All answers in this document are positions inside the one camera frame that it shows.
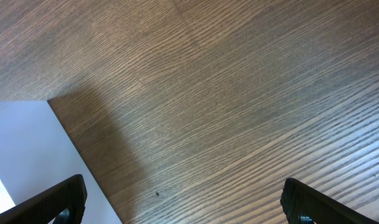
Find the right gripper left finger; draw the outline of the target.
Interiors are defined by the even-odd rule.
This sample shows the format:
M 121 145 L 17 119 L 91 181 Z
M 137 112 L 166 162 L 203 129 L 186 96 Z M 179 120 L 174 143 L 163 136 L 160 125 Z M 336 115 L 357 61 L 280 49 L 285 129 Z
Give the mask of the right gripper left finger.
M 81 224 L 87 200 L 83 176 L 73 175 L 0 214 L 0 224 Z

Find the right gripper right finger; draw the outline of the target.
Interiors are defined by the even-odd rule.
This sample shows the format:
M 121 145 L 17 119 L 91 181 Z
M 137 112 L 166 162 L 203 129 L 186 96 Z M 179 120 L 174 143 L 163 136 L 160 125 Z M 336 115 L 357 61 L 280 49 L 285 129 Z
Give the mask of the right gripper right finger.
M 294 178 L 285 180 L 280 204 L 289 224 L 378 224 Z

